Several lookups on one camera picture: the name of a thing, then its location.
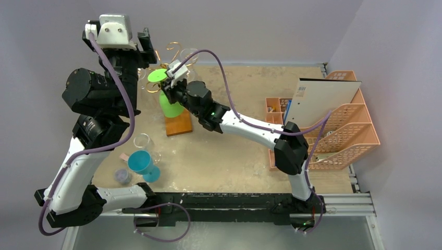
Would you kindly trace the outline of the green plastic goblet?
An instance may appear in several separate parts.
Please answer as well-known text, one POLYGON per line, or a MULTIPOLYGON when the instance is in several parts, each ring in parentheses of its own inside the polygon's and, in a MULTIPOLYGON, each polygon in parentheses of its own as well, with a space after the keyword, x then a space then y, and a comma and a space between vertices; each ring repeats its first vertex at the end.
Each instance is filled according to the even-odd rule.
POLYGON ((165 80, 167 79, 166 69, 156 69, 148 75, 148 81, 152 83, 157 83, 161 86, 161 91, 159 94, 159 105, 166 118, 175 118, 182 114, 184 107, 178 102, 171 103, 171 97, 167 94, 165 90, 165 80))

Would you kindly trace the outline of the blue plastic goblet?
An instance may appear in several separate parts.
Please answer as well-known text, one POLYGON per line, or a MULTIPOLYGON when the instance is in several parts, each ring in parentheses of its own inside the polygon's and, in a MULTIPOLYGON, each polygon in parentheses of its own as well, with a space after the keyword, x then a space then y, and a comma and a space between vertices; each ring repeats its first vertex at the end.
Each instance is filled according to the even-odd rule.
POLYGON ((152 156, 147 151, 132 153, 127 161, 130 170, 143 177, 145 182, 156 182, 160 175, 160 169, 155 165, 152 156))

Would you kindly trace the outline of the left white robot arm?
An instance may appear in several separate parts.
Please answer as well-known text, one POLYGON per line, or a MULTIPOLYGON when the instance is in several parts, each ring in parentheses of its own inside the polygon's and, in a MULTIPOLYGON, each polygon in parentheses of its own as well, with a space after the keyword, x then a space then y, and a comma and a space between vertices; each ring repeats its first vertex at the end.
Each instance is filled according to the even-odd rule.
POLYGON ((134 208, 149 213, 155 194, 145 183, 105 189, 92 184, 102 161, 131 138, 137 109, 138 70, 157 62, 148 29, 137 34, 133 49, 104 48, 99 54, 104 74, 75 69, 66 81, 62 98, 79 114, 69 150, 52 184, 35 192, 55 232, 86 225, 101 213, 134 208))

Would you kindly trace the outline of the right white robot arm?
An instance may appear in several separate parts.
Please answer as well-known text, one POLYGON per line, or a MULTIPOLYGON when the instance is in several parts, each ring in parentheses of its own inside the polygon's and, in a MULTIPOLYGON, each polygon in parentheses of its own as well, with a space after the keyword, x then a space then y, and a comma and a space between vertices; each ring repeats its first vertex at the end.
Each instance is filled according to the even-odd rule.
POLYGON ((202 81, 183 79, 172 84, 166 79, 160 86, 169 104, 182 106, 197 117, 204 129, 241 136, 273 151, 275 166, 288 176, 294 208, 305 212, 312 207, 314 187, 308 174, 309 145, 295 123, 274 124, 235 113, 213 100, 212 92, 202 81))

